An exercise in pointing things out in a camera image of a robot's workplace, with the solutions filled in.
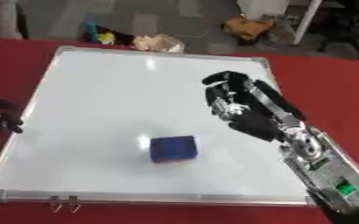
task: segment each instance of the wire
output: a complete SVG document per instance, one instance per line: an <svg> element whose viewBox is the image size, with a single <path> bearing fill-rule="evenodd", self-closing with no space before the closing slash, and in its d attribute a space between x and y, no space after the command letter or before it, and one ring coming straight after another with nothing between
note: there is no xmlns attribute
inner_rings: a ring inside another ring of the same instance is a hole
<svg viewBox="0 0 359 224"><path fill-rule="evenodd" d="M195 38L195 39L201 39L204 38L205 36L207 36L214 28L210 28L208 30L206 30L203 34L199 35L199 36L192 36L192 35L170 35L173 37L178 37L178 38Z"/></svg>

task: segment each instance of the gray floor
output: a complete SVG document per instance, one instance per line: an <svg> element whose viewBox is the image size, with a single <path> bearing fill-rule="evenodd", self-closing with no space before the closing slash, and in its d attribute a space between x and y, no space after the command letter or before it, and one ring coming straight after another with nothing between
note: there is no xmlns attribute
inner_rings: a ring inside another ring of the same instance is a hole
<svg viewBox="0 0 359 224"><path fill-rule="evenodd" d="M188 53L277 53L353 59L349 45L334 44L328 53L316 52L322 40L306 35L301 45L280 48L263 43L237 46L220 30L236 17L236 0L19 0L28 19L32 39L80 37L84 22L95 22L120 32L140 35L164 33L183 41Z"/></svg>

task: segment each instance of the metal joint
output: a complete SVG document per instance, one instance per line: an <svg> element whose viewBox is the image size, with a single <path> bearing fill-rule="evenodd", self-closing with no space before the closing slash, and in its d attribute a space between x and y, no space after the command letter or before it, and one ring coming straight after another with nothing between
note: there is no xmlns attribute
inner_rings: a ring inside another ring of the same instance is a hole
<svg viewBox="0 0 359 224"><path fill-rule="evenodd" d="M77 213L81 209L81 204L79 203L79 200L77 199L77 196L69 196L69 211L72 214Z"/></svg>

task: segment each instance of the red table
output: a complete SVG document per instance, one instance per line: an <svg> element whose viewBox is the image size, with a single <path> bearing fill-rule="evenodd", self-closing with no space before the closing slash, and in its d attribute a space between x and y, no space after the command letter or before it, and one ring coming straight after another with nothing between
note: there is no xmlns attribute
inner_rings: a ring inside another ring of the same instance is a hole
<svg viewBox="0 0 359 224"><path fill-rule="evenodd" d="M60 43L0 39L0 98L21 112ZM359 61L262 56L286 98L359 163ZM6 140L0 136L0 149ZM179 205L83 205L52 213L45 204L0 204L0 223L327 223L317 208Z"/></svg>

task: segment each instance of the blue eraser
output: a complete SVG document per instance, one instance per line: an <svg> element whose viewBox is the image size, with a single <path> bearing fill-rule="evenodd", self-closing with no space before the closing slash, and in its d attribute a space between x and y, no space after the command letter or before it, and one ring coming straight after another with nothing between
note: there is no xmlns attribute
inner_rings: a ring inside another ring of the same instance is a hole
<svg viewBox="0 0 359 224"><path fill-rule="evenodd" d="M197 156L196 142L193 136L153 138L150 156L154 163L193 159Z"/></svg>

